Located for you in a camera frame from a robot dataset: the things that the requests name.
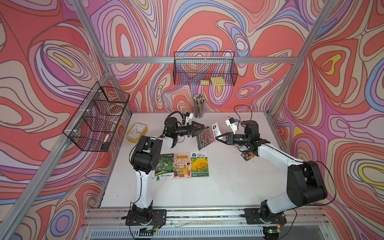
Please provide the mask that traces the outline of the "pink flower field seed packet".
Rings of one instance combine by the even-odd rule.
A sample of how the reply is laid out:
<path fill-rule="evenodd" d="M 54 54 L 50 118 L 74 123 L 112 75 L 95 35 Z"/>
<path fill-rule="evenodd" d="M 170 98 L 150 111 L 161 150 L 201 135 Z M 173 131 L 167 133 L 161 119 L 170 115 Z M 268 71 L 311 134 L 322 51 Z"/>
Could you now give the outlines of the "pink flower field seed packet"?
<path fill-rule="evenodd" d="M 201 133 L 197 136 L 197 143 L 199 151 L 208 145 L 216 142 L 216 137 L 220 136 L 222 133 L 219 128 L 219 124 L 215 123 L 210 127 L 205 128 Z"/>

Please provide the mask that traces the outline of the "orange shop seed packet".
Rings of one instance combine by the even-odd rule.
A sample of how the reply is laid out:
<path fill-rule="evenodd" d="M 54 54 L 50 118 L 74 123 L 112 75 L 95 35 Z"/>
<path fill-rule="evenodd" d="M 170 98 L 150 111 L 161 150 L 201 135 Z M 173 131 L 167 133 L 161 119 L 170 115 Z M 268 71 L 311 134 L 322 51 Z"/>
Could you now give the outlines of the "orange shop seed packet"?
<path fill-rule="evenodd" d="M 188 179 L 191 174 L 191 153 L 174 154 L 173 173 L 176 179 Z"/>

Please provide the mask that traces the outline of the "yellow sunflower seed packet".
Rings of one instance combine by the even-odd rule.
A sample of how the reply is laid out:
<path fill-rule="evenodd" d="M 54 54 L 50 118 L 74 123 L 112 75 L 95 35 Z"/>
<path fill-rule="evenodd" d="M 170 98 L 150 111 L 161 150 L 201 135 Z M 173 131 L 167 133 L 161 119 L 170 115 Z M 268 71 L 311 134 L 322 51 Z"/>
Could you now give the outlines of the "yellow sunflower seed packet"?
<path fill-rule="evenodd" d="M 207 152 L 191 152 L 191 174 L 193 178 L 209 176 Z"/>

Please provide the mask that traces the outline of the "dark green melon seed packet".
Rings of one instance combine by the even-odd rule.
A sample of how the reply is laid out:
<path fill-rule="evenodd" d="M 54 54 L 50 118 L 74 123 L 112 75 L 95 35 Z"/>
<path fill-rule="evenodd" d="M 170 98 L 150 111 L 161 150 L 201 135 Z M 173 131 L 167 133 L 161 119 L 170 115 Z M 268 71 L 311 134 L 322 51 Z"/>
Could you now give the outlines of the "dark green melon seed packet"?
<path fill-rule="evenodd" d="M 172 180 L 174 178 L 174 154 L 161 154 L 155 169 L 155 181 Z"/>

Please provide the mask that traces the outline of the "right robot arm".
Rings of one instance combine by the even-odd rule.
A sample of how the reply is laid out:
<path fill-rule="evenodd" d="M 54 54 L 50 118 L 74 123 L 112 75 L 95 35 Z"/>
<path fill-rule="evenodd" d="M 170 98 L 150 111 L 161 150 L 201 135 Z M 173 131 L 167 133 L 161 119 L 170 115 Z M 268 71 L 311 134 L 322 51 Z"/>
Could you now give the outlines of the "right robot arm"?
<path fill-rule="evenodd" d="M 257 157 L 269 161 L 287 175 L 286 191 L 261 203 L 255 214 L 270 224 L 287 210 L 306 206 L 328 197 L 320 167 L 313 161 L 303 162 L 262 139 L 256 121 L 245 121 L 244 134 L 225 133 L 215 139 L 226 145 L 244 146 Z"/>

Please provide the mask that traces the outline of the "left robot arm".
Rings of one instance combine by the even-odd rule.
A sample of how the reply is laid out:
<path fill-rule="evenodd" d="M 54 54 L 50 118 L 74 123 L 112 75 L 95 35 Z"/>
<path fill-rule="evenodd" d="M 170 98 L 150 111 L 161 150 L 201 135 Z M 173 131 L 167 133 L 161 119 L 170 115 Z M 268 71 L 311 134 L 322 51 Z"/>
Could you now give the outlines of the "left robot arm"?
<path fill-rule="evenodd" d="M 128 215 L 124 217 L 127 226 L 163 225 L 167 211 L 154 213 L 150 178 L 152 177 L 163 149 L 171 149 L 179 137 L 195 137 L 206 127 L 203 124 L 184 120 L 180 123 L 175 117 L 168 117 L 159 137 L 141 136 L 130 155 L 130 164 L 137 176 L 137 199 L 131 203 Z"/>

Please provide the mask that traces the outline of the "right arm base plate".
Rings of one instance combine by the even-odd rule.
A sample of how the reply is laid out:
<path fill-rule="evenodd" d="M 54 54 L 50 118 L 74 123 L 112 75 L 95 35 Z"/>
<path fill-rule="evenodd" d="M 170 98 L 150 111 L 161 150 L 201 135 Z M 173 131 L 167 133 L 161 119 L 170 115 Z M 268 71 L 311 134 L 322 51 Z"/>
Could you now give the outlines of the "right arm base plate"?
<path fill-rule="evenodd" d="M 246 218 L 248 225 L 285 225 L 287 223 L 283 212 L 279 214 L 271 213 L 265 208 L 244 209 L 242 217 Z"/>

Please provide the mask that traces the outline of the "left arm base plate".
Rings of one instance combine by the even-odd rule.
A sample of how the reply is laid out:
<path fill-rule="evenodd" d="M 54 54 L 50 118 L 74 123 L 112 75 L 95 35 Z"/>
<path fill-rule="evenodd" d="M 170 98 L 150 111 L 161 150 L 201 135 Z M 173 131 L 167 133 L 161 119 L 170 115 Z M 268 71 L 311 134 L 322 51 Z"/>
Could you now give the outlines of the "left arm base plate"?
<path fill-rule="evenodd" d="M 127 216 L 123 217 L 126 226 L 163 226 L 167 222 L 167 210 L 154 209 L 142 213 L 129 210 Z"/>

